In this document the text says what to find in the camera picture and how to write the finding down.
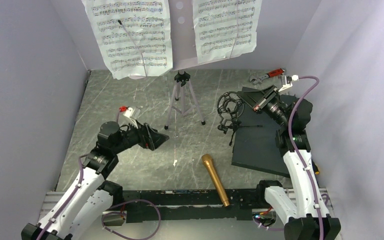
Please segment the black microphone shock-mount stand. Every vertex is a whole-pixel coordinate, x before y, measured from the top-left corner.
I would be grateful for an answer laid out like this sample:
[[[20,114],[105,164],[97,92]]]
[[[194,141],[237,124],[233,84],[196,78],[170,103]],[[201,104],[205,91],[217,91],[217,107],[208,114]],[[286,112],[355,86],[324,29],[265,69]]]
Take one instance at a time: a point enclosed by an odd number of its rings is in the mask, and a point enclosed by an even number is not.
[[[229,146],[233,144],[233,138],[235,133],[240,128],[263,128],[261,124],[257,125],[242,125],[239,117],[244,113],[245,103],[237,95],[236,91],[228,91],[223,93],[217,101],[217,114],[220,117],[219,125],[217,129],[227,134],[229,130],[232,130]]]

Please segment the gold microphone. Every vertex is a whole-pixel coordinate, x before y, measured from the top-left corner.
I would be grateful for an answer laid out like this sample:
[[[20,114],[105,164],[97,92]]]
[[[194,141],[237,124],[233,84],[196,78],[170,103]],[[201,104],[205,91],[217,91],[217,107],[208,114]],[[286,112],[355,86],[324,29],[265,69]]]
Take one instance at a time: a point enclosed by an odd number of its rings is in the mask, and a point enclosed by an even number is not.
[[[217,173],[217,170],[214,165],[214,160],[210,154],[204,154],[201,157],[202,164],[207,169],[207,172],[211,178],[211,181],[218,193],[220,201],[224,207],[230,206],[229,198],[227,196],[226,190],[223,187],[223,184],[220,180],[220,177]]]

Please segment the sheet music page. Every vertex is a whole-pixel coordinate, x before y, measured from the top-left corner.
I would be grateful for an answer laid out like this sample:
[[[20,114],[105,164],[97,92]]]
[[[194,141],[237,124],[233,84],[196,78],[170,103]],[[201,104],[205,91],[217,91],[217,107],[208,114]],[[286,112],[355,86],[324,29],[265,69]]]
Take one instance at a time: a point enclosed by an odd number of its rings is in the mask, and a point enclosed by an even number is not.
[[[167,0],[82,1],[112,77],[159,77],[173,69]]]
[[[193,29],[198,64],[253,52],[262,0],[194,0]]]

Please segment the lilac perforated music stand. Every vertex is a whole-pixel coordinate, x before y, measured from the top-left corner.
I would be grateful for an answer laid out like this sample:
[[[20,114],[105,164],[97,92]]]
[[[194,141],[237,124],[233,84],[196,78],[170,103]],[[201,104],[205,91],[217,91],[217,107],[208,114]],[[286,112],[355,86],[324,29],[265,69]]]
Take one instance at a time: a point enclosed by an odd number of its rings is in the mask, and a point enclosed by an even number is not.
[[[223,60],[198,64],[193,23],[193,0],[170,0],[168,4],[170,6],[171,20],[172,71],[176,71],[177,75],[175,76],[176,83],[173,87],[169,113],[164,128],[165,130],[169,128],[172,111],[176,111],[184,116],[193,109],[197,110],[201,124],[205,125],[206,122],[197,101],[189,109],[186,108],[185,89],[189,88],[193,99],[196,98],[196,95],[190,81],[191,77],[185,70]]]

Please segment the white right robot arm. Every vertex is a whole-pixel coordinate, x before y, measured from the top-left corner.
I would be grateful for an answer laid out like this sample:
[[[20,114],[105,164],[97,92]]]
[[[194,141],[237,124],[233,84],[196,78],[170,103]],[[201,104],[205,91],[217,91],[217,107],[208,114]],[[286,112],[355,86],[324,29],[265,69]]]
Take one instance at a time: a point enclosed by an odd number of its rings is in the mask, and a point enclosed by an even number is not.
[[[303,96],[286,104],[275,86],[239,91],[237,96],[253,112],[265,113],[279,125],[276,147],[295,193],[295,202],[292,202],[279,184],[264,184],[264,189],[255,194],[256,203],[262,208],[271,206],[274,209],[283,223],[286,240],[335,240],[341,231],[341,223],[331,216],[323,200],[306,132],[313,104]]]

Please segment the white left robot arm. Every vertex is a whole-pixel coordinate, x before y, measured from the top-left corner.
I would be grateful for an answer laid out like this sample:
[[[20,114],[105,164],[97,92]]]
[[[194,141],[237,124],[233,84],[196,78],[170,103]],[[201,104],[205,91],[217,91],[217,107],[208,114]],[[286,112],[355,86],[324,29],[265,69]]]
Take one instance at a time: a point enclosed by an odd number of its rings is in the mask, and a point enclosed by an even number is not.
[[[73,183],[38,223],[23,228],[23,240],[79,240],[104,211],[123,205],[122,186],[107,180],[119,162],[118,154],[135,145],[154,151],[169,140],[147,123],[126,128],[116,121],[101,125],[95,147],[78,158],[79,172]]]

